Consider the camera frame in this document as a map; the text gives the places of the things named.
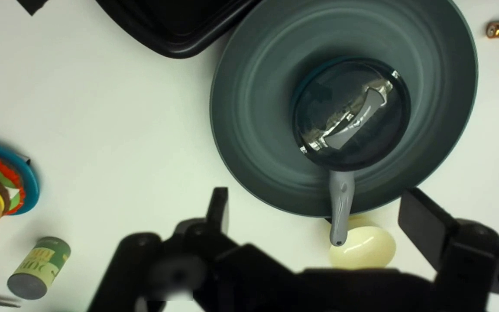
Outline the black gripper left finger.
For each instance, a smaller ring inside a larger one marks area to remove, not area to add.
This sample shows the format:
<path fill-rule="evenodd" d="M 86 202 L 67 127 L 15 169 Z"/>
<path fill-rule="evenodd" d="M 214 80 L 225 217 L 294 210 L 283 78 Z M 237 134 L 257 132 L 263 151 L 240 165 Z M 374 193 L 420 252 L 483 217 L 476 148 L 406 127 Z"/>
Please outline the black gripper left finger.
<path fill-rule="evenodd" d="M 252 245 L 223 231 L 228 189 L 214 188 L 205 215 L 179 222 L 167 240 L 153 233 L 122 238 L 88 312 L 164 312 L 186 293 L 204 312 L 277 312 L 289 306 L 290 273 Z"/>

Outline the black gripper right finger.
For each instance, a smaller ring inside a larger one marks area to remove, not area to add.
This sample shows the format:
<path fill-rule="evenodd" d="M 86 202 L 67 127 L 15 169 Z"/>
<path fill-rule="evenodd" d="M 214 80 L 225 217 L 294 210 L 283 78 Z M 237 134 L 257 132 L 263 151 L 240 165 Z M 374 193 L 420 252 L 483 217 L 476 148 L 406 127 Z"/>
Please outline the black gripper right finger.
<path fill-rule="evenodd" d="M 436 312 L 486 312 L 499 295 L 499 234 L 455 219 L 420 189 L 400 198 L 398 226 L 436 271 Z"/>

